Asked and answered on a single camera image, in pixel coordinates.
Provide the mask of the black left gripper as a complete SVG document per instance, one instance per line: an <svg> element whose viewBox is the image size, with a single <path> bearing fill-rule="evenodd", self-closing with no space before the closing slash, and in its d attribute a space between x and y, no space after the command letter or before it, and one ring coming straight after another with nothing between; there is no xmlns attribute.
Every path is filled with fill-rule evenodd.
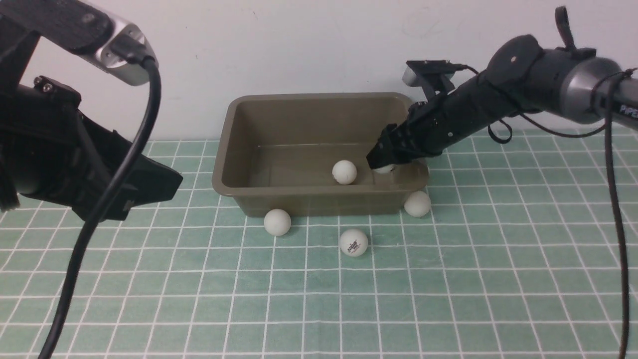
<svg viewBox="0 0 638 359"><path fill-rule="evenodd" d="M18 196L70 207L87 219L130 149L130 141L85 116L81 95L45 76L1 96L1 210ZM112 219L169 201L184 177L140 155L112 201Z"/></svg>

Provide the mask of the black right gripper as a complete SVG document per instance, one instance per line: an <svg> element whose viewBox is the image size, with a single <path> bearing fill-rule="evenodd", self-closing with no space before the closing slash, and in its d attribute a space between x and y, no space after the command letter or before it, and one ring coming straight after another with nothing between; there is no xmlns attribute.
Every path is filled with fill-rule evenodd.
<svg viewBox="0 0 638 359"><path fill-rule="evenodd" d="M415 112L406 121L406 128L389 124L381 130L376 145L366 155L368 166L379 170L438 156L518 109L513 100L488 82L465 82L432 106Z"/></svg>

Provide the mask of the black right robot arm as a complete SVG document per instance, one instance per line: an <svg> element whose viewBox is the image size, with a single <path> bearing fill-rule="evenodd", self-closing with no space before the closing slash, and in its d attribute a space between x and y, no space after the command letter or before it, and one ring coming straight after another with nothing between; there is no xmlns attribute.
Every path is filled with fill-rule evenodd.
<svg viewBox="0 0 638 359"><path fill-rule="evenodd" d="M447 60L406 62L405 83L426 96L408 109L406 120L381 131L367 154L372 170L442 154L448 147L506 117L549 112L578 124L603 120L637 128L637 80L598 57L594 48L541 48L532 35L504 44L488 63L461 85L451 77L465 64Z"/></svg>

